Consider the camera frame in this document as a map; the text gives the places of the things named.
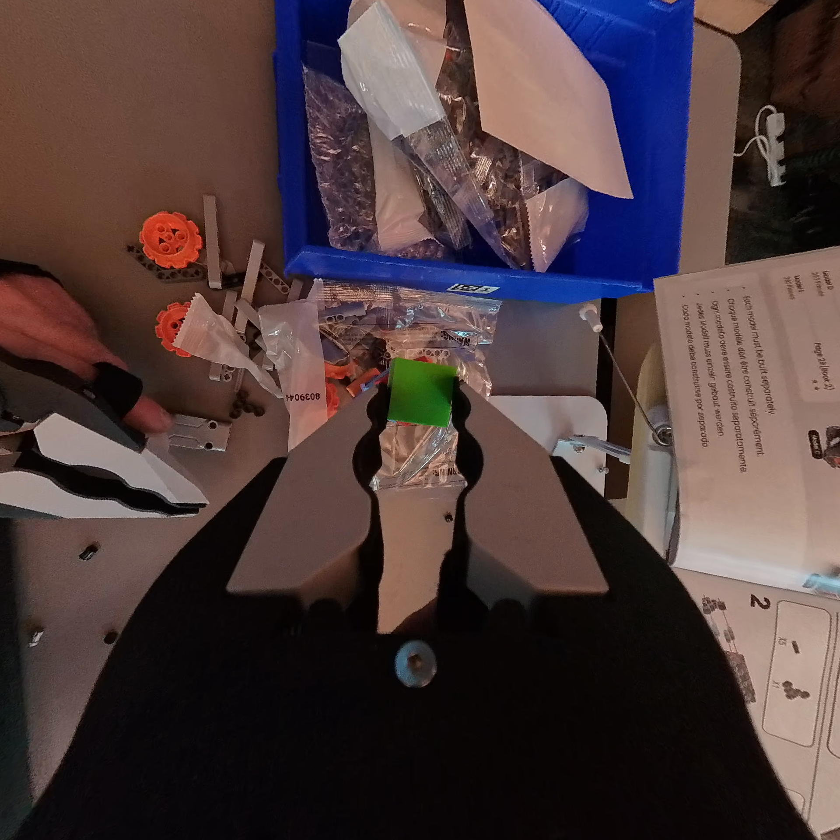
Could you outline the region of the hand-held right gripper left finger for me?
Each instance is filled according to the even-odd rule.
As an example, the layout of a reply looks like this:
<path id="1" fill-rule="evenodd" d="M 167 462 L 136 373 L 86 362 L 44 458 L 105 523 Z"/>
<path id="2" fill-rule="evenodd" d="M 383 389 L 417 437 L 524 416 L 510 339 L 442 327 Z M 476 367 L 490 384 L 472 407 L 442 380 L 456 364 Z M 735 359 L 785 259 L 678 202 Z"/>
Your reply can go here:
<path id="1" fill-rule="evenodd" d="M 382 467 L 385 384 L 369 388 L 286 458 L 227 583 L 305 610 L 336 602 L 355 629 L 377 630 L 384 541 L 371 482 Z"/>

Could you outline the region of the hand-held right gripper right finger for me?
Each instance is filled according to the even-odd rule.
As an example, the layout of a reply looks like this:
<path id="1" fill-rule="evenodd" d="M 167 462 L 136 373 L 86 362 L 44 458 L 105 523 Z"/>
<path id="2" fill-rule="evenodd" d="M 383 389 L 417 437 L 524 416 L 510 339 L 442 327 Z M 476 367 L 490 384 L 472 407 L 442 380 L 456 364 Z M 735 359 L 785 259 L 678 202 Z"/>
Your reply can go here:
<path id="1" fill-rule="evenodd" d="M 465 487 L 440 570 L 439 631 L 476 631 L 501 602 L 530 617 L 547 599 L 606 595 L 549 450 L 462 381 L 451 415 Z"/>

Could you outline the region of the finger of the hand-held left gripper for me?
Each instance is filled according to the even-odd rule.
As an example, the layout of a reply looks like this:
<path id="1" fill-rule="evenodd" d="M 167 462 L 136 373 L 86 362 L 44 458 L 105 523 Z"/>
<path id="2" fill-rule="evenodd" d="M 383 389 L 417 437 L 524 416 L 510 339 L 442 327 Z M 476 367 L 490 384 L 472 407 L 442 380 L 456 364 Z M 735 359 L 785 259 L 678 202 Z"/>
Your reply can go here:
<path id="1" fill-rule="evenodd" d="M 158 493 L 114 479 L 81 477 L 70 489 L 56 478 L 26 470 L 2 474 L 2 506 L 58 519 L 184 518 L 195 516 L 197 502 L 173 502 Z"/>
<path id="2" fill-rule="evenodd" d="M 67 489 L 85 475 L 119 480 L 173 502 L 197 502 L 200 511 L 207 506 L 197 485 L 147 447 L 132 450 L 56 413 L 18 436 L 16 469 L 56 478 Z"/>

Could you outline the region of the green foam cube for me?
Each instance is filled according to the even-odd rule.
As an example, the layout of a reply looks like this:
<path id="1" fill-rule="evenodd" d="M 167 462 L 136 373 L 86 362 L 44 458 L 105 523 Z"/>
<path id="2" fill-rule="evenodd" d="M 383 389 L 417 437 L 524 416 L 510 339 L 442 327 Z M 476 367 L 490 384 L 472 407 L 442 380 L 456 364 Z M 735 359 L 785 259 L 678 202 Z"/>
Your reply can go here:
<path id="1" fill-rule="evenodd" d="M 388 376 L 386 419 L 402 425 L 447 428 L 456 380 L 454 366 L 394 359 Z"/>

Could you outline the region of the person's left hand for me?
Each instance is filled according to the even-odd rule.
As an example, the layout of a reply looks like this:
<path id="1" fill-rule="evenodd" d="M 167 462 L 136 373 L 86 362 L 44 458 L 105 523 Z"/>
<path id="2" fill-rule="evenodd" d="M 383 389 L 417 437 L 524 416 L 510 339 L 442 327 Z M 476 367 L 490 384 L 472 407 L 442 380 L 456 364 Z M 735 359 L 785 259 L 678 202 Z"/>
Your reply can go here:
<path id="1" fill-rule="evenodd" d="M 86 310 L 49 279 L 1 279 L 1 349 L 22 359 L 57 364 L 89 383 L 95 380 L 98 363 L 130 373 L 100 341 Z M 157 435 L 171 428 L 172 416 L 142 391 L 125 422 L 144 435 Z"/>

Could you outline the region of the white book stand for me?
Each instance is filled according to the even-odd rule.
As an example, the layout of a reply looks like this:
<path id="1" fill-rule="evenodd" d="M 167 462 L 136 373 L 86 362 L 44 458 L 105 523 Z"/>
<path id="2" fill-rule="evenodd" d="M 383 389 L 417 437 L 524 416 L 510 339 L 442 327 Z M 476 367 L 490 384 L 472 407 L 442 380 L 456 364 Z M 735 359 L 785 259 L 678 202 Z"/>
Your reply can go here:
<path id="1" fill-rule="evenodd" d="M 649 420 L 636 385 L 660 342 L 654 296 L 506 301 L 489 351 L 491 401 L 565 459 L 676 562 L 679 492 L 668 405 Z"/>

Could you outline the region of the clear printed plastic bag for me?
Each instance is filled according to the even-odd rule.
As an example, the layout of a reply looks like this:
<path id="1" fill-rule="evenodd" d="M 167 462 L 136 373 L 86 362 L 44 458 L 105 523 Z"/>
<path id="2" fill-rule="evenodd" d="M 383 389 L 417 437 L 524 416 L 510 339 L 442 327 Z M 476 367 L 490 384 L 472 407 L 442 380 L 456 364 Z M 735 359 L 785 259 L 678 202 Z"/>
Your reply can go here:
<path id="1" fill-rule="evenodd" d="M 321 280 L 305 301 L 261 308 L 261 339 L 290 417 L 288 448 L 369 388 L 388 385 L 394 359 L 454 366 L 456 382 L 488 398 L 486 350 L 500 309 L 501 302 L 488 297 Z M 386 419 L 380 440 L 374 489 L 463 483 L 452 418 L 447 428 Z"/>

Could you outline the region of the small torn clear bag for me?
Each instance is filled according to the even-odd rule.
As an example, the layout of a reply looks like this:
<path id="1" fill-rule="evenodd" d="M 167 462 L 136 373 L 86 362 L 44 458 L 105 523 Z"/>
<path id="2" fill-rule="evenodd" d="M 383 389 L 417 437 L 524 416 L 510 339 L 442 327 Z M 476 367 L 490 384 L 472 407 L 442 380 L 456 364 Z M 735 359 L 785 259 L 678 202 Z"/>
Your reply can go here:
<path id="1" fill-rule="evenodd" d="M 269 373 L 250 359 L 249 348 L 234 326 L 216 313 L 200 293 L 196 293 L 190 301 L 172 343 L 177 350 L 190 355 L 228 368 L 245 370 L 269 394 L 278 399 L 283 396 L 282 390 Z"/>

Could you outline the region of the dark grey angled beam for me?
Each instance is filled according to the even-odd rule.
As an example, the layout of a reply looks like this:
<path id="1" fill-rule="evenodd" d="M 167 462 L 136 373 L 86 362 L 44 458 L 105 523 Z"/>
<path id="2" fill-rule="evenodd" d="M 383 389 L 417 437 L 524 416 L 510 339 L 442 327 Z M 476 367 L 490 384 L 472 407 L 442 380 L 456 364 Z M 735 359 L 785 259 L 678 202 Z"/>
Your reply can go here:
<path id="1" fill-rule="evenodd" d="M 127 244 L 125 252 L 160 282 L 179 284 L 207 280 L 207 269 L 200 263 L 191 264 L 185 268 L 164 268 L 148 257 L 143 249 L 137 245 Z"/>

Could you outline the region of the white instruction booklet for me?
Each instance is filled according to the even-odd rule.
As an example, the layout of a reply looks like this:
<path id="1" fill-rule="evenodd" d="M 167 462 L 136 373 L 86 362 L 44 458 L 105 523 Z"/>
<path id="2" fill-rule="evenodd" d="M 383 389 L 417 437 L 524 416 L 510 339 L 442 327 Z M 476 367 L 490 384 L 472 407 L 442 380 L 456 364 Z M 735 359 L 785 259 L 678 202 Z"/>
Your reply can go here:
<path id="1" fill-rule="evenodd" d="M 839 250 L 656 280 L 669 561 L 817 838 L 839 827 Z"/>

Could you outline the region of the blue plastic bin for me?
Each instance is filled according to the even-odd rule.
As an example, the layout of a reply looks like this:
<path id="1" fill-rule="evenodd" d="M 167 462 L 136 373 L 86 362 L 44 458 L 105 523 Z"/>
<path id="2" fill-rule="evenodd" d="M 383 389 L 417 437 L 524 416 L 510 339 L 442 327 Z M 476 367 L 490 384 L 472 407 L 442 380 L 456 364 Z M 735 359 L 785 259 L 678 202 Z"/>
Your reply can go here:
<path id="1" fill-rule="evenodd" d="M 302 68 L 341 79 L 350 2 L 277 1 L 276 110 L 287 273 L 499 299 L 579 303 L 653 289 L 679 267 L 693 2 L 542 2 L 604 80 L 633 199 L 592 193 L 578 241 L 548 272 L 513 270 L 474 234 L 462 261 L 333 248 L 308 142 Z"/>

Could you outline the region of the white power strip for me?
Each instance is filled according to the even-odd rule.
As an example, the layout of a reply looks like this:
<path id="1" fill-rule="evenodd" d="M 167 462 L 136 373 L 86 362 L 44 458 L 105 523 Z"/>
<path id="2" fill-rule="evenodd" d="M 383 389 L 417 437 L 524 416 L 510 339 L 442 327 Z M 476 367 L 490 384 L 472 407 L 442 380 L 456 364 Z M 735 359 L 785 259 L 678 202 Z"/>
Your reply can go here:
<path id="1" fill-rule="evenodd" d="M 764 161 L 768 184 L 771 187 L 781 187 L 785 183 L 785 128 L 784 113 L 770 103 L 763 105 L 755 115 L 752 137 L 732 156 L 734 159 L 742 158 L 754 147 Z"/>

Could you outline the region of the clear bag of grey parts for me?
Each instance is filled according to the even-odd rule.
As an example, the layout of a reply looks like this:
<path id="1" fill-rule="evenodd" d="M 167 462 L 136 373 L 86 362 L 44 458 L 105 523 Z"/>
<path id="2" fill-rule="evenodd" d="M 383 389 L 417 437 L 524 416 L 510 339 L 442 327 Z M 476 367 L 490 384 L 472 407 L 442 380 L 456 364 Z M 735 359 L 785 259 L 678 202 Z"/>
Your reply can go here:
<path id="1" fill-rule="evenodd" d="M 379 251 L 442 259 L 472 233 L 508 267 L 547 272 L 585 228 L 585 186 L 482 121 L 466 2 L 352 2 L 343 80 L 371 142 Z"/>

